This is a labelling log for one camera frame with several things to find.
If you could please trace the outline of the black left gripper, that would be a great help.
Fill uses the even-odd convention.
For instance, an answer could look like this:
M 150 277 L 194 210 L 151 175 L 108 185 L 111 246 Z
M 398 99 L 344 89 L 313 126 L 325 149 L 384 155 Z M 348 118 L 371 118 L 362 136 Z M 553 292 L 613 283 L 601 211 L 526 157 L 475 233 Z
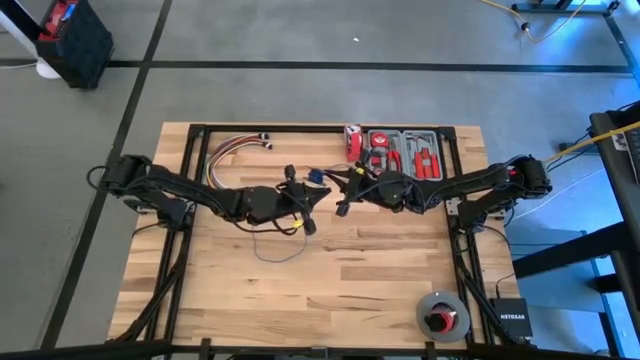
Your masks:
M 298 183 L 293 165 L 285 166 L 284 176 L 285 181 L 280 184 L 280 192 L 298 206 L 305 234 L 313 235 L 316 232 L 316 225 L 311 217 L 310 208 L 314 208 L 317 203 L 327 197 L 331 193 L 331 188 L 325 184 Z

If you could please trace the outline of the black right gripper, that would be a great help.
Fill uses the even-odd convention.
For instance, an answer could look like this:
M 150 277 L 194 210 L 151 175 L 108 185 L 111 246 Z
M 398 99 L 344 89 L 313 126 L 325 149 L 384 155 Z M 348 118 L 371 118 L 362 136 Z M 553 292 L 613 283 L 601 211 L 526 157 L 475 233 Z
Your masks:
M 357 167 L 364 168 L 365 174 L 358 175 L 355 172 Z M 347 170 L 326 169 L 324 173 L 328 178 L 336 182 L 340 193 L 344 195 L 343 199 L 336 203 L 337 216 L 346 216 L 351 204 L 354 202 L 369 202 L 384 207 L 382 198 L 379 195 L 378 177 L 363 163 L 356 162 Z

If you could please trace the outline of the red tape measure box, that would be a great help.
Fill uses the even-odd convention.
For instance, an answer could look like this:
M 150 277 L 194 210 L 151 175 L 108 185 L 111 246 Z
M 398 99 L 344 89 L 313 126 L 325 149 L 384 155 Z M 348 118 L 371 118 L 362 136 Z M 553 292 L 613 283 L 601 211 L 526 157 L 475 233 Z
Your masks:
M 346 159 L 355 162 L 360 159 L 363 149 L 363 133 L 360 125 L 345 125 L 343 127 L 346 146 Z

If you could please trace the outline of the grey plastic tool case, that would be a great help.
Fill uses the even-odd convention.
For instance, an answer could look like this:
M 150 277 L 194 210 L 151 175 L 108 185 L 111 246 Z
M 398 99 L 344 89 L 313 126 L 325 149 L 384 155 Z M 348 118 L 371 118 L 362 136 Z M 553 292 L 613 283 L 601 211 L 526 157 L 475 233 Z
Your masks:
M 389 147 L 380 148 L 372 147 L 370 144 L 371 132 L 383 132 L 389 137 Z M 369 154 L 366 157 L 366 165 L 375 173 L 380 174 L 386 171 L 386 155 L 389 149 L 397 150 L 402 158 L 402 173 L 408 175 L 414 179 L 414 154 L 420 151 L 422 148 L 428 148 L 432 154 L 435 154 L 439 158 L 441 179 L 443 179 L 443 161 L 440 156 L 439 137 L 435 131 L 432 130 L 383 130 L 374 129 L 366 135 L 367 145 L 369 146 Z

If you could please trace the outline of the grey spool with red core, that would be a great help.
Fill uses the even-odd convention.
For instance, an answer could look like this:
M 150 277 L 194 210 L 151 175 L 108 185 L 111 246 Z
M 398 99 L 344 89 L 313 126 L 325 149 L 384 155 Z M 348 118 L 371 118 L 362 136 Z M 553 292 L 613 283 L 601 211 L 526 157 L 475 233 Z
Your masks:
M 423 296 L 416 305 L 420 331 L 435 342 L 463 340 L 471 329 L 467 307 L 452 292 L 437 291 Z

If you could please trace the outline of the black floor stand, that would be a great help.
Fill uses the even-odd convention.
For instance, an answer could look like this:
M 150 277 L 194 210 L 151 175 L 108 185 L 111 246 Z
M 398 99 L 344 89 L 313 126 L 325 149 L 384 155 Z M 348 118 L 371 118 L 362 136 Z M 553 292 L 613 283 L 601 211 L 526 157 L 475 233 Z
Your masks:
M 610 15 L 621 4 L 621 0 L 526 0 L 513 3 L 511 10 L 519 13 L 551 13 Z

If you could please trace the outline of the black fabric crate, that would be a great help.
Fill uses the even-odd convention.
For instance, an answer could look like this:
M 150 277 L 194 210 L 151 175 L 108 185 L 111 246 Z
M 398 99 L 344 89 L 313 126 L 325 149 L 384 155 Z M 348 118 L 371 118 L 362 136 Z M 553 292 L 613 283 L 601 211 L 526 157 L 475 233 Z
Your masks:
M 35 42 L 43 58 L 70 88 L 98 86 L 114 51 L 112 33 L 88 0 L 80 0 L 58 40 Z

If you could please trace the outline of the black desk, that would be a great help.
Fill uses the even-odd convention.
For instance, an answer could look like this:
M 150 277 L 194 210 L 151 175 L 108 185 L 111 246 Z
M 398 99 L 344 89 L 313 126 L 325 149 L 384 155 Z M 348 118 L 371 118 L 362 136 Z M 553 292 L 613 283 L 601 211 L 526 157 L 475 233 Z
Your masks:
M 595 145 L 622 220 L 515 260 L 515 275 L 525 278 L 608 255 L 615 273 L 599 276 L 592 284 L 601 293 L 623 294 L 640 342 L 640 100 L 618 110 L 593 113 L 589 119 L 590 138 L 561 146 L 547 162 L 555 164 L 561 157 Z

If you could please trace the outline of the white round base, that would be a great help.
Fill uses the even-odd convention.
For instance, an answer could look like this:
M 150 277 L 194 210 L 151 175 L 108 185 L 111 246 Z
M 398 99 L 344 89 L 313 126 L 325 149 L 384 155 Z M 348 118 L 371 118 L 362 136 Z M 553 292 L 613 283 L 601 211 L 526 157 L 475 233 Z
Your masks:
M 56 70 L 42 59 L 40 59 L 36 63 L 36 72 L 41 77 L 49 80 L 56 80 L 61 78 L 61 76 L 56 72 Z

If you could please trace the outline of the red battery box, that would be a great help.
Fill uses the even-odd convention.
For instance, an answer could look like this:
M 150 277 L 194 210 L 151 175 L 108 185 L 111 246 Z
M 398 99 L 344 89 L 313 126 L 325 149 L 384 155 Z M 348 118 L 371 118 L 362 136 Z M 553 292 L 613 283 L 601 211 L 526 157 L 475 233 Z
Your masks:
M 60 39 L 79 2 L 80 0 L 53 0 L 42 20 L 38 40 L 52 42 Z

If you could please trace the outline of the black aluminium rig frame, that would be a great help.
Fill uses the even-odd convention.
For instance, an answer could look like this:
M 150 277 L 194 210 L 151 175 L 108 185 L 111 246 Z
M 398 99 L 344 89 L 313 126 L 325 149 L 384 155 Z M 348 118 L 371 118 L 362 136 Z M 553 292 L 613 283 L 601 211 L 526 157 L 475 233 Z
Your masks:
M 445 175 L 488 165 L 478 126 L 399 127 L 441 131 Z M 284 180 L 288 164 L 299 178 L 306 177 L 307 166 L 344 169 L 338 165 L 346 162 L 342 130 L 335 124 L 169 122 L 148 156 L 205 182 L 205 162 L 217 145 L 241 133 L 266 132 L 273 150 L 240 148 L 214 169 L 230 187 L 273 186 Z M 135 235 L 109 337 L 132 339 L 125 329 L 140 317 L 179 253 L 188 251 L 182 279 L 174 280 L 175 290 L 169 288 L 133 339 L 170 341 L 177 353 L 200 352 L 202 339 L 209 339 L 212 353 L 425 356 L 425 343 L 433 340 L 418 328 L 419 299 L 460 288 L 447 232 L 453 217 L 447 218 L 443 205 L 420 216 L 365 203 L 337 217 L 342 194 L 330 186 L 333 192 L 312 215 L 317 233 L 303 253 L 283 263 L 260 261 L 251 234 L 202 206 L 191 208 L 190 233 L 151 228 Z

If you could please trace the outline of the black Netgear network switch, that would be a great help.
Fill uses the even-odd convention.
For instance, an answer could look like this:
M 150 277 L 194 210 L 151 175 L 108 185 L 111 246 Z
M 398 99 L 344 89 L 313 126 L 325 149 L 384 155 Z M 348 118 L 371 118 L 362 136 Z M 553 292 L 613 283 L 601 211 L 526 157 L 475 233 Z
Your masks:
M 533 336 L 528 305 L 523 298 L 493 298 L 490 300 L 500 322 L 515 338 L 531 339 Z

